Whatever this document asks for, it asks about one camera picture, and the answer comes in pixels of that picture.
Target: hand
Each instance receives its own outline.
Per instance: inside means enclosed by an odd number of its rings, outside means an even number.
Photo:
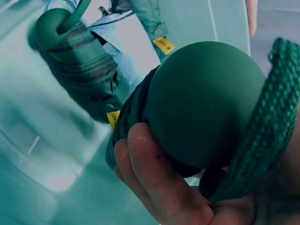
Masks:
[[[257,6],[258,0],[246,0],[250,36],[254,36],[257,27]]]
[[[252,196],[211,204],[171,167],[148,125],[138,123],[115,146],[116,175],[162,225],[250,225]]]

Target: person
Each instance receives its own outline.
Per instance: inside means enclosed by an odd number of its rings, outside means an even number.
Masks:
[[[246,0],[249,34],[254,36],[257,27],[258,0]]]
[[[249,34],[258,0],[246,0]],[[149,126],[135,124],[115,146],[115,174],[161,225],[300,224],[300,112],[287,148],[258,189],[240,199],[208,202],[171,167]]]

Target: yellow label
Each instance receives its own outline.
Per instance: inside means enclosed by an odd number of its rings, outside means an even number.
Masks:
[[[118,111],[115,111],[115,112],[107,112],[106,115],[107,115],[107,118],[108,118],[108,121],[112,127],[112,131],[114,130],[114,128],[116,127],[116,124],[117,124],[117,121],[118,121],[118,117],[120,115],[120,110]]]
[[[166,55],[175,49],[175,45],[164,37],[154,40],[153,43]]]

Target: green woven strap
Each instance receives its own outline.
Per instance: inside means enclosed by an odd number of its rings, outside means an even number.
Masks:
[[[279,38],[269,60],[272,70],[229,172],[208,169],[200,180],[199,190],[211,202],[239,198],[253,191],[291,138],[300,97],[300,47]]]
[[[91,0],[80,0],[75,12],[57,29],[59,34],[64,34],[76,26],[84,12],[88,8]]]

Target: green ball handle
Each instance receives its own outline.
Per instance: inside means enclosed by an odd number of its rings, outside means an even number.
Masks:
[[[40,48],[50,50],[59,44],[68,32],[59,34],[57,29],[71,16],[71,13],[63,8],[54,8],[44,12],[34,27],[34,37]]]

